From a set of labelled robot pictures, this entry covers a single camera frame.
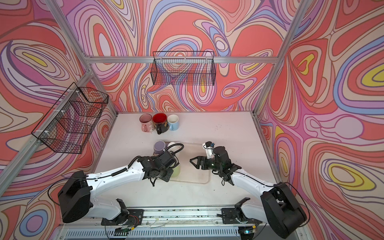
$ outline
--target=psychedelic patterned wall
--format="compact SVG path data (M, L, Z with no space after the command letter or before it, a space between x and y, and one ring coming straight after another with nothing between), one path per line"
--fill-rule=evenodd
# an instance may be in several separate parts
M315 0L258 110L313 239L384 239L383 35L383 1Z
M61 5L85 54L151 56L212 50L216 56L276 56L298 2L103 1ZM94 64L116 109L249 111L271 65L218 64L211 86L152 86L151 64Z
M276 56L298 5L296 0L58 2L89 56L151 56L179 45L217 56L264 50Z
M216 74L215 86L152 84L150 64L93 64L93 69L119 112L250 111L272 64L229 64Z
M0 23L1 172L84 70L43 1L1 2ZM106 109L82 155L38 148L0 198L1 240L49 238L60 223L60 210L48 199L48 186L78 169L90 170L111 116ZM53 195L62 184L53 187Z

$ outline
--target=black wire basket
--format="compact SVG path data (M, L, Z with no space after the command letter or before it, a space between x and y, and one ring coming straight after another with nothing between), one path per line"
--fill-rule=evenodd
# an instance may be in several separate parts
M215 85L213 51L154 51L153 58L153 85Z
M77 87L39 136L35 135L37 126L32 134L54 152L81 154L108 100L106 93Z

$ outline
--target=white table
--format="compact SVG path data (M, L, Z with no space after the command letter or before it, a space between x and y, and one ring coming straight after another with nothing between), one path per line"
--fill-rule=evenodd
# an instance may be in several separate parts
M180 128L160 135L141 131L142 114L119 114L95 172L127 165L137 155L151 156L158 140L201 144L212 141L215 146L225 146L232 163L260 179L276 182L249 112L176 114ZM120 198L127 207L233 205L244 197L252 198L239 187L229 183L222 186L221 178L213 174L207 184L158 179L152 187L146 179L113 188L102 196Z

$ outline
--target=mug handle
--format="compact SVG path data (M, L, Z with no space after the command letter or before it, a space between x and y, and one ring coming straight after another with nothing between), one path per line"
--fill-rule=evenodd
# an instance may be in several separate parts
M148 126L145 125L145 124L142 124L142 125L141 125L141 130L142 130L143 132L149 132Z
M161 124L158 124L156 127L157 134L161 134Z

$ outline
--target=black mug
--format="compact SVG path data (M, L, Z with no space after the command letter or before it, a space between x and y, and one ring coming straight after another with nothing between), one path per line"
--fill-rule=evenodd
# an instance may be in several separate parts
M157 134L168 131L169 124L167 121L167 115L165 113L157 113L152 118L153 122L156 125Z

